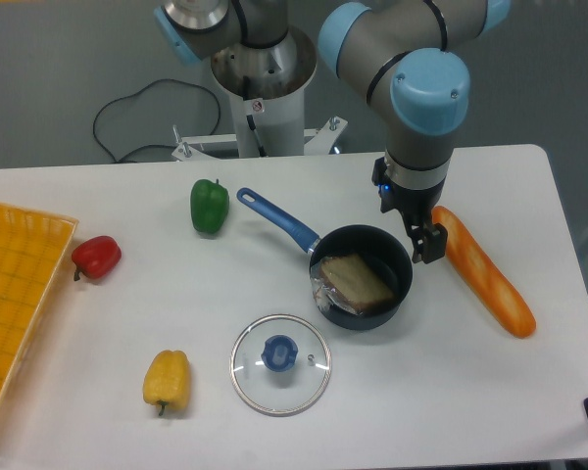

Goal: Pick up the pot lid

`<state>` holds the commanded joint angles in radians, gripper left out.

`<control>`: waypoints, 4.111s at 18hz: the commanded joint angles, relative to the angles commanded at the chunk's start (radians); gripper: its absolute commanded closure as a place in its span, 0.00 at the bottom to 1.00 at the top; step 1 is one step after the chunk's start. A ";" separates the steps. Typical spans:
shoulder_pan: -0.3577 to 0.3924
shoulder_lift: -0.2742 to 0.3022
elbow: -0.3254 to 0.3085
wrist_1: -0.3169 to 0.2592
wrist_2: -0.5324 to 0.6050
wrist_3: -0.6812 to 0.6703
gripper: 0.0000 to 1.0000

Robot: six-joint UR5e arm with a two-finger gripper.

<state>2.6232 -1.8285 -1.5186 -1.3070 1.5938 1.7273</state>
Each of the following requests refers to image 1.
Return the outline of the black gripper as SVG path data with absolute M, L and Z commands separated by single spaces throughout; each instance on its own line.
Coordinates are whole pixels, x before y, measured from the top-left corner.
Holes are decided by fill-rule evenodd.
M 397 211 L 403 218 L 412 246 L 412 262 L 429 264 L 446 254 L 447 229 L 431 221 L 431 211 L 440 199 L 445 179 L 425 189 L 400 185 L 390 176 L 393 161 L 385 157 L 374 162 L 371 181 L 377 187 L 380 211 Z

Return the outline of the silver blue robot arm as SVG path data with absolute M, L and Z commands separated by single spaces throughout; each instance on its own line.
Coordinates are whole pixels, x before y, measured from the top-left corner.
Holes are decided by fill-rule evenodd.
M 241 157 L 303 152 L 304 92 L 318 64 L 347 83 L 386 124 L 373 168 L 381 210 L 403 219 L 417 262 L 441 259 L 446 231 L 432 219 L 468 108 L 470 78 L 451 47 L 508 15 L 507 1 L 399 1 L 376 12 L 347 2 L 316 39 L 283 1 L 168 1 L 154 11 L 187 65 L 208 61 L 228 95 Z

